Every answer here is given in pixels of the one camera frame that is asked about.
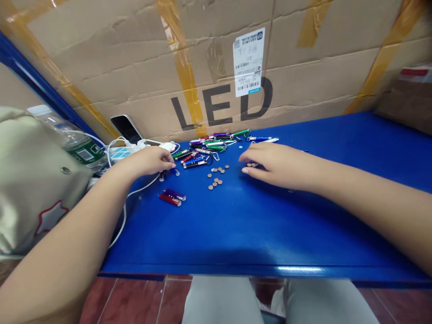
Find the pants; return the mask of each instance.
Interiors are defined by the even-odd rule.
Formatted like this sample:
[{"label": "pants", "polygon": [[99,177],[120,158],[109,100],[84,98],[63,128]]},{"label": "pants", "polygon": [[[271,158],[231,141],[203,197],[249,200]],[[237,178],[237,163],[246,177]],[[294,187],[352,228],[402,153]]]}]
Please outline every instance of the pants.
[{"label": "pants", "polygon": [[[182,324],[264,324],[247,277],[194,276]],[[379,324],[349,280],[291,279],[276,291],[272,311],[287,324]]]}]

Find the hand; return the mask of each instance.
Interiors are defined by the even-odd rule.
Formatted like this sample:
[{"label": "hand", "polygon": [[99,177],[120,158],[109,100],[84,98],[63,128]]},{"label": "hand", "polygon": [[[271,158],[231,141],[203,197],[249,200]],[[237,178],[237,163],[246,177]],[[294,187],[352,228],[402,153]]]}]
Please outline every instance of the hand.
[{"label": "hand", "polygon": [[325,173],[323,167],[330,161],[315,155],[274,143],[251,144],[240,155],[239,162],[256,162],[265,170],[244,167],[243,173],[249,174],[278,187],[312,191],[314,184]]},{"label": "hand", "polygon": [[158,146],[148,146],[113,166],[117,170],[121,169],[125,174],[132,175],[134,179],[175,167],[171,153]]}]

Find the left hand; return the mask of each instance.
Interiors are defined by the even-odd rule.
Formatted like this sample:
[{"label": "left hand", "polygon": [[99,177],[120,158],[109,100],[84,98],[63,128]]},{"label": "left hand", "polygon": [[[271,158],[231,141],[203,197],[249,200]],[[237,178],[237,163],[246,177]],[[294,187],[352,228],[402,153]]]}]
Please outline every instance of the left hand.
[{"label": "left hand", "polygon": [[137,179],[175,167],[174,159],[168,150],[149,146],[124,158],[112,168],[121,169]]}]

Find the beige bag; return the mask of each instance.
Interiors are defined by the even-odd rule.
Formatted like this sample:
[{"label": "beige bag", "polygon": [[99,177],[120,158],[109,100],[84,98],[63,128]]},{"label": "beige bag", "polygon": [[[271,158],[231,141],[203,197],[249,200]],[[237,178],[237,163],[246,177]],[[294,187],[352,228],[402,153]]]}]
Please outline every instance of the beige bag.
[{"label": "beige bag", "polygon": [[4,259],[27,254],[62,219],[81,199],[92,171],[58,145],[59,134],[26,111],[0,106],[0,138]]}]

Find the bottle label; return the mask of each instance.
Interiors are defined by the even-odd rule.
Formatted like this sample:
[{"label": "bottle label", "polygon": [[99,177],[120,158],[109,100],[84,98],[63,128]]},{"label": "bottle label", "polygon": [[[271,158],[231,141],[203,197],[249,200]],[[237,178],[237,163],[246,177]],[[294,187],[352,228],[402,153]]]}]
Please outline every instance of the bottle label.
[{"label": "bottle label", "polygon": [[87,165],[104,157],[105,152],[92,140],[66,150],[80,163]]}]

